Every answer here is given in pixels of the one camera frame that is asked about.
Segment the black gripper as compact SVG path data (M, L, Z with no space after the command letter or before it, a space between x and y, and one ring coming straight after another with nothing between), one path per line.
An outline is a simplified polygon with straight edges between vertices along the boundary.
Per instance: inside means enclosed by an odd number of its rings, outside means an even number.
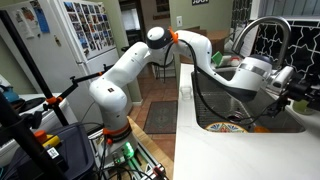
M307 81L290 79L282 88L284 96L293 101L306 100L307 107L320 111L320 87Z

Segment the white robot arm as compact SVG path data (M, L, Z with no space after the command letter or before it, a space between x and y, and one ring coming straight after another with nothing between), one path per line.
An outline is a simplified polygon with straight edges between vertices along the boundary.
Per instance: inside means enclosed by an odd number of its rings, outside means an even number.
M242 102L253 100L260 89L265 89L279 96L305 100L314 110L319 108L319 90L309 83L295 81L290 66L275 70L268 58L254 54L240 61L233 77L226 79L218 68L211 66L212 45L207 37L187 30L174 32L154 27L144 42L128 48L110 69L90 84L89 93L101 110L109 141L113 142L130 129L125 114L127 96L122 87L132 82L147 64L167 68L176 54L191 59L197 72Z

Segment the robot base controller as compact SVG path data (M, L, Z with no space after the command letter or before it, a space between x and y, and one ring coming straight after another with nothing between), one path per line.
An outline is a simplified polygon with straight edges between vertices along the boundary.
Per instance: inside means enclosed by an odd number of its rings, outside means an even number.
M169 180L165 167L131 129L112 134L105 128L88 136L99 180Z

